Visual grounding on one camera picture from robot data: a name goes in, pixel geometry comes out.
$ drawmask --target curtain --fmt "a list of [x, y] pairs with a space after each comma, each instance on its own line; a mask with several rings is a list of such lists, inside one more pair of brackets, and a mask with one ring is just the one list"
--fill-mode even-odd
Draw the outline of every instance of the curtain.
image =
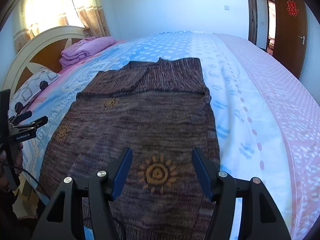
[[87, 37], [110, 36], [100, 0], [72, 0]]
[[20, 0], [13, 11], [16, 52], [39, 33], [67, 24], [63, 0]]

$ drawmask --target orange sun motif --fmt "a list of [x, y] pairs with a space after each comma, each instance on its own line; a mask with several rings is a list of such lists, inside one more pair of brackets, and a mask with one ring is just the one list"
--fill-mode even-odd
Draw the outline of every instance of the orange sun motif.
[[108, 98], [101, 106], [101, 108], [104, 108], [106, 110], [109, 110], [114, 105], [117, 105], [119, 103], [119, 99], [117, 98]]
[[146, 160], [146, 165], [140, 165], [141, 171], [138, 174], [142, 176], [139, 182], [143, 182], [143, 189], [151, 187], [151, 193], [154, 193], [156, 187], [160, 188], [163, 194], [164, 186], [172, 187], [172, 183], [177, 181], [176, 166], [172, 165], [171, 160], [164, 161], [164, 156], [160, 160], [153, 155], [151, 160]]
[[69, 131], [70, 131], [70, 128], [68, 125], [63, 124], [62, 126], [60, 126], [59, 130], [57, 130], [57, 135], [56, 135], [57, 141], [62, 142]]

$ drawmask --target pink bed sheet border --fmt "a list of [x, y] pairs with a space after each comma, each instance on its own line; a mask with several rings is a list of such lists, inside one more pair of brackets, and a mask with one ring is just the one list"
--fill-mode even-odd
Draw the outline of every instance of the pink bed sheet border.
[[292, 188], [292, 239], [301, 240], [320, 213], [320, 109], [284, 66], [248, 40], [217, 35], [237, 57], [271, 110], [286, 147]]

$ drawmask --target patterned pillowcase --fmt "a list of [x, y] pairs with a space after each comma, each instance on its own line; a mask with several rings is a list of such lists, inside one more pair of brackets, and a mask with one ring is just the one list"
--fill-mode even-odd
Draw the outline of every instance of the patterned pillowcase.
[[14, 94], [10, 102], [9, 117], [23, 114], [36, 97], [59, 76], [59, 74], [41, 67]]

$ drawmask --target pink folded blanket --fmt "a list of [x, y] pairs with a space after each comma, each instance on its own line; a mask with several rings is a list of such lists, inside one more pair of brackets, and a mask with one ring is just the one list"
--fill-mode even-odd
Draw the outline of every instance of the pink folded blanket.
[[61, 52], [60, 64], [62, 67], [72, 65], [87, 57], [93, 56], [109, 46], [115, 44], [116, 40], [112, 37], [89, 37], [85, 38]]

